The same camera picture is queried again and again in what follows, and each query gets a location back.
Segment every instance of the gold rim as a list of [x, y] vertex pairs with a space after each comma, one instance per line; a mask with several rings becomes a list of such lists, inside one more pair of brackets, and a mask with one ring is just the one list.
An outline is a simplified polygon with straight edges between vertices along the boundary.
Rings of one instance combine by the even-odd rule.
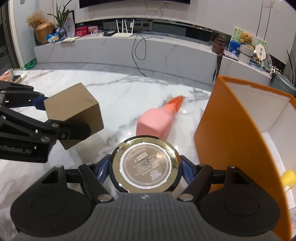
[[[146, 142], [148, 144], [152, 143], [163, 149], [168, 156], [170, 157], [171, 161], [171, 172], [169, 177], [167, 178], [166, 182], [164, 182], [161, 186], [151, 189], [140, 189], [131, 184], [129, 184], [120, 172], [120, 160], [123, 154], [126, 152], [128, 148], [135, 144], [139, 144], [142, 142]], [[181, 163], [181, 157], [179, 156], [178, 152], [175, 148], [164, 140], [159, 140], [156, 138], [151, 137], [135, 137], [127, 142], [122, 142], [118, 145], [117, 152], [113, 157], [112, 168], [113, 173], [116, 181], [119, 183], [122, 188], [124, 188], [129, 193], [152, 193], [152, 192], [164, 192], [167, 190], [175, 181], [178, 175], [179, 164]]]

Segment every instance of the orange nozzle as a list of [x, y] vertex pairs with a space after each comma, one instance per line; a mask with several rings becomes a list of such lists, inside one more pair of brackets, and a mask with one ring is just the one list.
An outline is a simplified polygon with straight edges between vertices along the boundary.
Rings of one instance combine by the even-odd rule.
[[165, 106], [164, 108], [168, 109], [169, 111], [171, 111], [171, 113], [174, 115], [176, 114], [180, 108], [181, 105], [183, 103], [184, 100], [184, 96], [180, 95], [176, 98], [171, 99]]

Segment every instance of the white router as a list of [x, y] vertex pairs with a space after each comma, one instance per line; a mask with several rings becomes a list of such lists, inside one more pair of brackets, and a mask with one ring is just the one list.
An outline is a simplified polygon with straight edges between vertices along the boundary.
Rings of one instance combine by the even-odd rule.
[[124, 31], [123, 31], [123, 29], [124, 29], [123, 20], [121, 22], [122, 33], [119, 32], [118, 21], [116, 20], [117, 33], [113, 34], [112, 37], [114, 37], [114, 38], [128, 38], [128, 37], [133, 35], [133, 26], [135, 24], [135, 20], [133, 20], [133, 26], [131, 28], [131, 33], [128, 32], [128, 28], [127, 28], [127, 25], [126, 25], [126, 20], [124, 20], [124, 23], [125, 23], [125, 26], [126, 26], [126, 33], [124, 33]]

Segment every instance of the gray trash bin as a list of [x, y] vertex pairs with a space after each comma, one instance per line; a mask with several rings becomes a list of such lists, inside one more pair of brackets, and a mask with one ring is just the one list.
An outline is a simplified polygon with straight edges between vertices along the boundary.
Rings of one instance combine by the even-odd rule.
[[271, 87], [289, 93], [293, 96], [296, 95], [296, 88], [292, 83], [282, 74], [276, 74], [271, 78]]

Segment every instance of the orange box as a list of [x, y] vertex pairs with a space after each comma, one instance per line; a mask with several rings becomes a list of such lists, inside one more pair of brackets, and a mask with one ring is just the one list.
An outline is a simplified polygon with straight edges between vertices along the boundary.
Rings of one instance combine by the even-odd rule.
[[237, 166], [277, 201], [281, 214], [274, 232], [284, 241], [292, 236], [288, 209], [295, 206], [296, 188], [284, 192], [280, 176], [296, 171], [295, 107], [285, 92], [218, 76], [194, 135], [200, 163]]

